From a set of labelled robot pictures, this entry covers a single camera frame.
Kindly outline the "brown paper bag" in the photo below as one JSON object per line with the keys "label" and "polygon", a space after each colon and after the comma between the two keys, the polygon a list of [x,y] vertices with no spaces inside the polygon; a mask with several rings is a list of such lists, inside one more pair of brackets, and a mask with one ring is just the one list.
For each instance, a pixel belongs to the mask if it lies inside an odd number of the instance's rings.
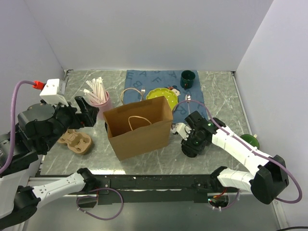
{"label": "brown paper bag", "polygon": [[123,161],[168,146],[173,114],[164,96],[103,112],[108,140]]}

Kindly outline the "black coffee cup lid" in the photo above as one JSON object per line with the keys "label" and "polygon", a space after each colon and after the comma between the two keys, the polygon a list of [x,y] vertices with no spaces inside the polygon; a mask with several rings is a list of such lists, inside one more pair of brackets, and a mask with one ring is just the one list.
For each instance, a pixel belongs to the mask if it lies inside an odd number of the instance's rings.
{"label": "black coffee cup lid", "polygon": [[189,158],[195,158],[198,155],[198,152],[195,152],[194,150],[191,150],[189,147],[186,146],[182,146],[181,150]]}

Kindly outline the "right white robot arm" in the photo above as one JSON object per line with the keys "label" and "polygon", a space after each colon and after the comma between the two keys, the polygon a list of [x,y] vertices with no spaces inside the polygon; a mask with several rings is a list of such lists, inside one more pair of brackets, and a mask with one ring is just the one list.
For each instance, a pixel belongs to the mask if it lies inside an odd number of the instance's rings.
{"label": "right white robot arm", "polygon": [[216,192],[237,188],[251,192],[257,200],[270,204],[288,185],[288,175],[282,170],[285,161],[279,155],[265,154],[237,136],[217,118],[206,120],[198,111],[177,123],[174,132],[182,136],[182,152],[196,157],[213,144],[238,160],[247,171],[219,167],[211,174],[210,185]]}

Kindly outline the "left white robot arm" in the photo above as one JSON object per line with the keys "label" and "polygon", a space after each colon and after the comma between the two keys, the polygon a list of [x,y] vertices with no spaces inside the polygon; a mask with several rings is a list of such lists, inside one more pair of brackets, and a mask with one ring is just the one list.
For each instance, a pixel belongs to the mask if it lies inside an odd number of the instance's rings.
{"label": "left white robot arm", "polygon": [[46,155],[68,129],[93,127],[99,109],[76,96],[79,108],[44,101],[21,112],[18,123],[0,137],[0,228],[20,224],[42,206],[70,193],[91,193],[96,178],[87,168],[41,186],[24,186],[23,177],[39,155]]}

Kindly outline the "brown cardboard cup carrier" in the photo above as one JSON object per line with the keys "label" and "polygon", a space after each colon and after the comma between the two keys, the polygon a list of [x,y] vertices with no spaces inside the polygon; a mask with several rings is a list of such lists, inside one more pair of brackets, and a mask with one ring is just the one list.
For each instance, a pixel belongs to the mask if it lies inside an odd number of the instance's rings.
{"label": "brown cardboard cup carrier", "polygon": [[74,129],[68,129],[59,140],[59,144],[66,145],[69,150],[78,155],[85,155],[93,144],[92,138]]}

